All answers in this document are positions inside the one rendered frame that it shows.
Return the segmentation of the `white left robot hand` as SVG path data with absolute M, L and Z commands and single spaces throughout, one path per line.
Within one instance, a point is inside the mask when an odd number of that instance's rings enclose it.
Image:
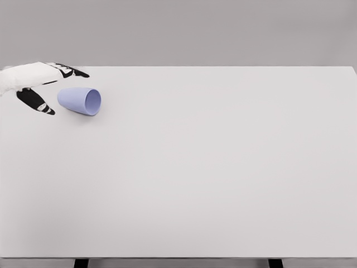
M 34 111 L 55 115 L 56 112 L 34 91 L 34 87 L 56 83 L 71 76 L 89 78 L 90 75 L 72 66 L 53 62 L 35 62 L 12 67 L 8 70 L 9 86 L 17 99 Z

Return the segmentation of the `lavender plastic cup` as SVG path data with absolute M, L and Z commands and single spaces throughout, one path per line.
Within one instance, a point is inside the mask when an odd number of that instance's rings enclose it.
M 102 96 L 93 88 L 64 88 L 58 92 L 57 101 L 66 109 L 94 116 L 101 108 Z

